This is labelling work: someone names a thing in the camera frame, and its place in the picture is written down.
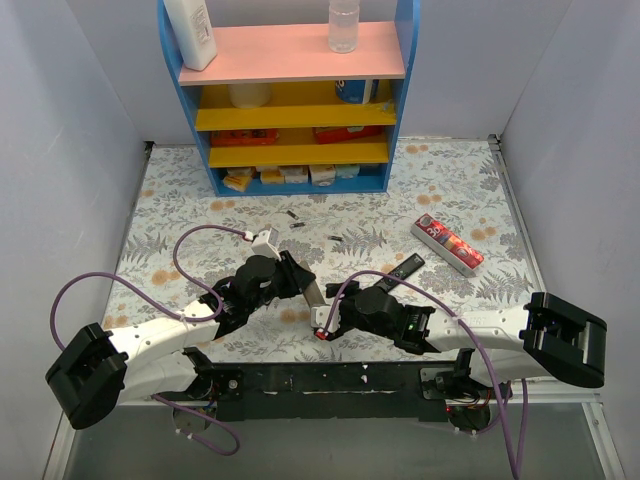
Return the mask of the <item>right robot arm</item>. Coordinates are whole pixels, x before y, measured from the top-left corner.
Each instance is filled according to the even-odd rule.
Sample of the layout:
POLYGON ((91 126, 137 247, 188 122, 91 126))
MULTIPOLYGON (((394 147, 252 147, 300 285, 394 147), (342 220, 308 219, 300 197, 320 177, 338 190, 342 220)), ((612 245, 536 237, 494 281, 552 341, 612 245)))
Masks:
POLYGON ((333 340, 351 329, 387 338, 415 355, 458 351, 470 359, 452 373, 454 389, 475 397, 494 381, 551 376, 582 388, 604 384, 604 320, 548 292, 522 306, 467 312, 400 303, 378 286, 351 283, 334 305, 314 306, 317 337, 333 340))

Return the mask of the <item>white air conditioner remote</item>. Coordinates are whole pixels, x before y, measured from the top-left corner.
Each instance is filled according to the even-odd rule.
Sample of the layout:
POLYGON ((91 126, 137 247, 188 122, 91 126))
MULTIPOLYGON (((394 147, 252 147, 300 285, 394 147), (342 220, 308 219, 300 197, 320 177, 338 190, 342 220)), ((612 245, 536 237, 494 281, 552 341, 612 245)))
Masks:
POLYGON ((309 309, 326 305, 325 298, 318 286, 317 276, 305 260, 298 262, 296 282, 309 309))

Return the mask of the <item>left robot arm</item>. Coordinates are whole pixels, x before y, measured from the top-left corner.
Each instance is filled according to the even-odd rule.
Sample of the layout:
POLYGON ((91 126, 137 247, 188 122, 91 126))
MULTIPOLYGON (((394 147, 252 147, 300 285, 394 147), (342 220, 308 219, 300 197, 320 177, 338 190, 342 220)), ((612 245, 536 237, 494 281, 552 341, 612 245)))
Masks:
POLYGON ((287 251, 277 259, 253 255, 179 311, 115 330, 84 326, 62 348, 45 380, 76 430, 97 424, 131 399, 165 392, 203 399, 213 377, 197 344, 238 330, 256 310, 303 294, 315 280, 287 251))

